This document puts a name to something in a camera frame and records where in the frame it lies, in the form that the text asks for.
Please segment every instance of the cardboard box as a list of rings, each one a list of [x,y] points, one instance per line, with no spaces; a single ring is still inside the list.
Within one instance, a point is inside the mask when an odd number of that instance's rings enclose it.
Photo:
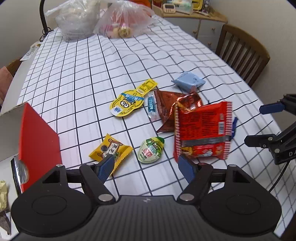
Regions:
[[[28,103],[0,115],[0,162],[11,156],[22,162],[28,172],[27,182],[21,184],[12,162],[16,189],[21,192],[62,163],[57,133]]]

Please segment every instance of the wall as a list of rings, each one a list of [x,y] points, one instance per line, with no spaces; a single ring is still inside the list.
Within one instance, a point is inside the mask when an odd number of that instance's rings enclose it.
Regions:
[[[44,12],[65,0],[47,0]],[[6,0],[0,5],[0,68],[22,57],[42,36],[39,16],[40,0]],[[51,28],[54,21],[48,21]]]
[[[286,0],[211,0],[211,5],[268,50],[271,59],[253,86],[263,103],[296,93],[295,8]],[[287,112],[274,117],[282,130],[296,121]]]

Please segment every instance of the clear plastic bag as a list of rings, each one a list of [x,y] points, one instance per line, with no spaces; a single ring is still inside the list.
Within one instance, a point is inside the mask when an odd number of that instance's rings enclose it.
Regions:
[[[100,0],[69,0],[45,13],[55,17],[66,42],[93,35],[100,18]]]
[[[154,11],[144,5],[119,0],[106,10],[94,28],[94,33],[109,38],[137,36],[154,22],[152,15]]]

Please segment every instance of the black grid pattern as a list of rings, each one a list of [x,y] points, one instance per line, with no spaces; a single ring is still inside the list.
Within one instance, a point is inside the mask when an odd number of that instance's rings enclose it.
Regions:
[[[271,115],[260,115],[262,102],[248,85],[217,55],[179,27],[154,16],[156,23],[145,33],[129,39],[108,39],[94,35],[77,42],[62,41],[59,29],[44,40],[25,79],[19,101],[29,102],[59,134],[63,164],[79,168],[91,162],[88,155],[107,133],[133,147],[105,183],[115,197],[119,195],[166,195],[177,197],[187,182],[173,159],[174,135],[156,133],[160,118],[151,121],[144,106],[124,118],[114,117],[110,103],[123,91],[134,89],[152,78],[157,88],[182,92],[171,80],[191,71],[206,83],[199,94],[204,104],[232,101],[238,117],[237,133],[227,160],[199,158],[214,168],[236,164],[269,188],[283,165],[276,166],[266,149],[248,148],[246,135],[279,133]],[[165,138],[164,153],[152,164],[142,164],[137,152],[151,133]],[[296,211],[295,162],[291,162],[272,194],[282,205],[282,218],[276,234],[281,235]],[[72,188],[81,190],[77,184]],[[222,183],[212,185],[211,191]]]

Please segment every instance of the chair backrest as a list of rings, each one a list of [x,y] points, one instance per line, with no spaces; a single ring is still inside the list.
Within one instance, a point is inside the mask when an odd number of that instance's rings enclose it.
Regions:
[[[230,38],[226,45],[227,33],[230,33]],[[230,24],[224,24],[222,27],[216,54],[230,65],[250,87],[270,59],[266,48],[257,39]]]

